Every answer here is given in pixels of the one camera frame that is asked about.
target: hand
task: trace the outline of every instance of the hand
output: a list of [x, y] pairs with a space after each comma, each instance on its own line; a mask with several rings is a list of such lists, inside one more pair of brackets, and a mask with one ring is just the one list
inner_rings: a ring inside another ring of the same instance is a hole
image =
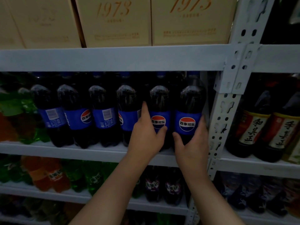
[[186, 182], [207, 178], [208, 131], [202, 116], [193, 138], [185, 146], [177, 132], [173, 132], [175, 156]]
[[127, 153], [149, 163], [163, 147], [166, 132], [167, 127], [164, 126], [156, 134], [147, 104], [143, 102], [142, 114], [133, 127]]

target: store shelf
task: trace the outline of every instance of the store shelf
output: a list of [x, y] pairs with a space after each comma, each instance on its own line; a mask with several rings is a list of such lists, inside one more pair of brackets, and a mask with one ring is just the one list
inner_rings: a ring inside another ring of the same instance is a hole
[[[76, 193], [73, 190], [63, 191], [62, 193], [56, 193], [53, 189], [42, 192], [35, 186], [26, 185], [23, 182], [13, 183], [1, 183], [0, 193], [12, 194], [24, 197], [36, 197], [47, 200], [58, 200], [64, 202], [73, 202], [85, 204], [91, 199], [91, 195], [88, 190], [84, 190], [81, 193]], [[138, 199], [131, 198], [128, 204], [128, 209], [147, 211], [147, 212], [160, 212], [175, 215], [187, 215], [188, 207], [186, 204], [185, 196], [182, 198], [178, 206], [172, 206], [167, 204], [164, 200], [160, 202], [148, 202], [145, 196], [141, 196]]]
[[299, 73], [300, 45], [261, 45], [253, 72]]
[[300, 179], [300, 165], [279, 161], [264, 162], [254, 155], [249, 158], [238, 158], [230, 154], [225, 148], [220, 161], [216, 163], [216, 170], [245, 174], [267, 175], [284, 178]]
[[49, 221], [39, 222], [34, 220], [33, 218], [27, 218], [22, 215], [18, 215], [15, 217], [5, 216], [0, 213], [0, 221], [8, 222], [8, 223], [17, 223], [23, 225], [50, 225]]
[[247, 225], [299, 225], [300, 219], [291, 215], [286, 215], [283, 218], [276, 217], [268, 212], [264, 214], [257, 214], [255, 212], [246, 209], [242, 212], [237, 212], [242, 220]]
[[228, 44], [0, 50], [0, 71], [219, 71]]
[[[88, 149], [81, 149], [76, 145], [58, 148], [51, 142], [25, 145], [5, 141], [0, 143], [0, 153], [118, 163], [126, 155], [127, 147], [120, 143], [115, 147], [102, 147], [101, 144], [96, 144]], [[178, 167], [174, 150], [170, 148], [159, 152], [149, 165]]]

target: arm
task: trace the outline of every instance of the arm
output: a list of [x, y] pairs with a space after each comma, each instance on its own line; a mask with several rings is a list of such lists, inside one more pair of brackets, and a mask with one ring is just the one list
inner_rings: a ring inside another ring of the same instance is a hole
[[217, 191], [207, 175], [208, 132], [205, 119], [185, 146], [178, 133], [173, 133], [176, 161], [191, 191], [204, 225], [242, 225], [230, 205]]
[[144, 102], [126, 156], [70, 225], [119, 225], [138, 179], [162, 148], [166, 131], [163, 127], [156, 134]]

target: pepsi logo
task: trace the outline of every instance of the pepsi logo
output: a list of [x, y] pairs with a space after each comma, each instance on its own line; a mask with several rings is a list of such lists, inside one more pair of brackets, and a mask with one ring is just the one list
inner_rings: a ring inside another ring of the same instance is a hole
[[92, 121], [92, 115], [90, 110], [85, 110], [82, 114], [81, 114], [81, 121], [83, 123], [90, 123]]
[[160, 129], [166, 125], [166, 119], [160, 115], [153, 116], [151, 121], [155, 129]]
[[195, 128], [196, 121], [191, 117], [183, 117], [179, 120], [179, 127], [185, 131], [189, 132]]
[[119, 113], [119, 121], [120, 121], [120, 125], [123, 125], [124, 121], [120, 113]]

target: orange soda bottle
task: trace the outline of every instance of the orange soda bottle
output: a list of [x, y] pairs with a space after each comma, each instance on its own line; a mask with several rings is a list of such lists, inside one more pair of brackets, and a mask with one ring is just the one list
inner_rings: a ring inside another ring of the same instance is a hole
[[60, 159], [42, 157], [42, 163], [56, 192], [61, 193], [70, 189], [70, 181], [62, 170]]
[[41, 191], [51, 188], [51, 182], [45, 168], [42, 166], [42, 159], [38, 156], [21, 156], [22, 165], [28, 170], [33, 184]]
[[0, 141], [18, 141], [18, 135], [11, 123], [0, 112]]

